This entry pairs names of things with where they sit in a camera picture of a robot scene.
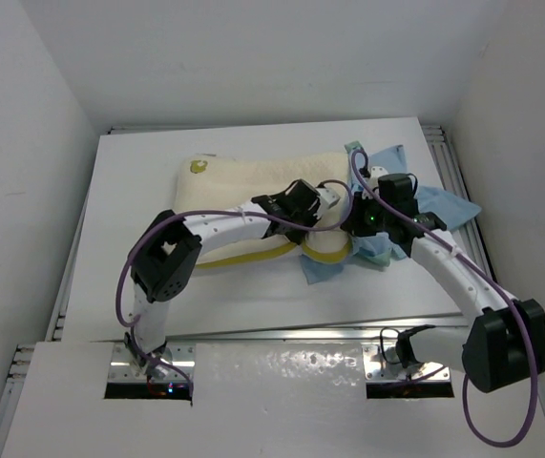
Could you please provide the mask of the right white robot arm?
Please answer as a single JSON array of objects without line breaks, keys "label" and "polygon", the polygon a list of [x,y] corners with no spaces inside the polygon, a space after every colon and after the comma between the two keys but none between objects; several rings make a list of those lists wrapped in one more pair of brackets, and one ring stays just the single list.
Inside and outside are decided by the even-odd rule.
[{"label": "right white robot arm", "polygon": [[387,234],[435,279],[470,326],[466,332],[432,324],[402,331],[392,362],[410,370],[431,357],[463,370],[485,393],[545,372],[543,307],[535,300],[520,301],[480,276],[446,223],[420,209],[410,175],[363,168],[357,178],[371,189],[354,193],[343,230],[355,238]]}]

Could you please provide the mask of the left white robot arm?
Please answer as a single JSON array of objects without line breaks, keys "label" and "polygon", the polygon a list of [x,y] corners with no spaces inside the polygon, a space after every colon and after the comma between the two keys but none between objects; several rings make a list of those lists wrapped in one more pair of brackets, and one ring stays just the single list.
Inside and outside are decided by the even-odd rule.
[{"label": "left white robot arm", "polygon": [[135,287],[130,347],[139,359],[166,344],[170,301],[187,286],[200,256],[233,243],[283,236],[297,243],[339,201],[335,191],[298,179],[226,211],[160,213],[129,255]]}]

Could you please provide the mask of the cream yellow pillow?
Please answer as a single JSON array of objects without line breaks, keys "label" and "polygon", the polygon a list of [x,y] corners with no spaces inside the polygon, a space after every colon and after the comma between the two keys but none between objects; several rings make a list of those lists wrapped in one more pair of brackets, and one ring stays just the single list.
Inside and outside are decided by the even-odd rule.
[{"label": "cream yellow pillow", "polygon": [[[273,160],[193,156],[179,167],[173,211],[228,210],[256,196],[277,194],[299,178],[311,185],[328,179],[347,183],[347,154],[327,152]],[[340,229],[309,233],[299,243],[275,236],[213,250],[199,257],[198,267],[225,267],[299,253],[317,262],[334,264],[347,258],[351,248],[348,235]]]}]

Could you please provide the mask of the blue green pillowcase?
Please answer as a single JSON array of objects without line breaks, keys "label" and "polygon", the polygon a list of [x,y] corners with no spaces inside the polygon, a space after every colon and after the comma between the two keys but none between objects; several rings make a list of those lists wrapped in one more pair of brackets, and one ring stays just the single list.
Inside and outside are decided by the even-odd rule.
[{"label": "blue green pillowcase", "polygon": [[[370,172],[384,169],[388,173],[405,173],[408,170],[404,147],[391,146],[368,157],[358,157],[357,165],[368,166]],[[481,208],[441,188],[419,185],[416,200],[423,212],[433,212],[455,231],[475,219]],[[343,272],[352,259],[386,268],[394,260],[403,260],[406,253],[392,243],[388,236],[353,238],[339,230],[308,233],[302,243],[300,264],[306,282],[315,284],[329,281]]]}]

